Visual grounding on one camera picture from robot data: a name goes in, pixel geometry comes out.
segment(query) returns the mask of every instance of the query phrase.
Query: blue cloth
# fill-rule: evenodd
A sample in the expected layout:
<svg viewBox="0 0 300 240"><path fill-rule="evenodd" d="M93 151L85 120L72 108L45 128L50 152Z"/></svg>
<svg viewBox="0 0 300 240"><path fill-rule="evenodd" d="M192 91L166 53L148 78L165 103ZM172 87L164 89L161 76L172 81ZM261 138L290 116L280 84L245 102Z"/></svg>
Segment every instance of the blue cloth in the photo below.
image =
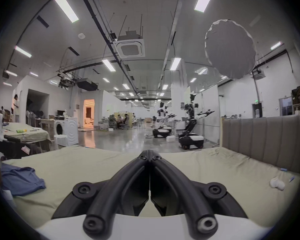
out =
<svg viewBox="0 0 300 240"><path fill-rule="evenodd" d="M38 178L31 167L20 168L2 163L2 189L10 190L13 196L24 196L45 189L44 180Z"/></svg>

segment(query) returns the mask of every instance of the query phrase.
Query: air conditioner unit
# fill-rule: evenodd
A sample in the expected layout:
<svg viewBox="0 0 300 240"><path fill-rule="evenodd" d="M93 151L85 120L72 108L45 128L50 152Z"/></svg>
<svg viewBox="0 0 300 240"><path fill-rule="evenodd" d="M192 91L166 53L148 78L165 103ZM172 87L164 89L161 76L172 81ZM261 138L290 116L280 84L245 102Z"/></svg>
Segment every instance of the air conditioner unit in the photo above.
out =
<svg viewBox="0 0 300 240"><path fill-rule="evenodd" d="M266 77L261 69L257 69L256 71L252 71L251 78L253 78L253 76L256 80L260 80L260 79Z"/></svg>
<svg viewBox="0 0 300 240"><path fill-rule="evenodd" d="M136 30L126 31L126 35L113 42L120 58L145 57L145 43Z"/></svg>

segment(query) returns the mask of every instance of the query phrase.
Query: white box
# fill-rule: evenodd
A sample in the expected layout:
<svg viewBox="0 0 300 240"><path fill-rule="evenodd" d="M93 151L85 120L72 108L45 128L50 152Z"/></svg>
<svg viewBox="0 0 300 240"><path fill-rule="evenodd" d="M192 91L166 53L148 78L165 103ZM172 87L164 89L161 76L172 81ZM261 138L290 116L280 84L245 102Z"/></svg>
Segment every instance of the white box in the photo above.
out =
<svg viewBox="0 0 300 240"><path fill-rule="evenodd" d="M166 141L167 142L174 142L176 140L176 136L167 136Z"/></svg>

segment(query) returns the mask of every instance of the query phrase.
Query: upholstered headboard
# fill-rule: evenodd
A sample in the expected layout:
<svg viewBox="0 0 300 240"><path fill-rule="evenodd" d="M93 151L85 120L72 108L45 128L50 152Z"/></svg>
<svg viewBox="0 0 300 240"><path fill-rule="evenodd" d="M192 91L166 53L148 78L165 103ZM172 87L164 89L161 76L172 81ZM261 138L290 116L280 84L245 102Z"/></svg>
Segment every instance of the upholstered headboard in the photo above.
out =
<svg viewBox="0 0 300 240"><path fill-rule="evenodd" d="M300 173L300 114L223 121L222 146Z"/></svg>

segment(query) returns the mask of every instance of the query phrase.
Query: computer monitor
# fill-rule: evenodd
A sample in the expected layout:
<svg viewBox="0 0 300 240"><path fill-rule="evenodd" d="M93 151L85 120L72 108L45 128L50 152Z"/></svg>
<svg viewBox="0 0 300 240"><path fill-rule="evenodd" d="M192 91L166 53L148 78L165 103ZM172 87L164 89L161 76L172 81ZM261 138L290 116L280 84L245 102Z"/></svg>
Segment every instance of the computer monitor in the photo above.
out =
<svg viewBox="0 0 300 240"><path fill-rule="evenodd" d="M63 116L63 112L64 112L64 110L57 110L56 115L57 116Z"/></svg>

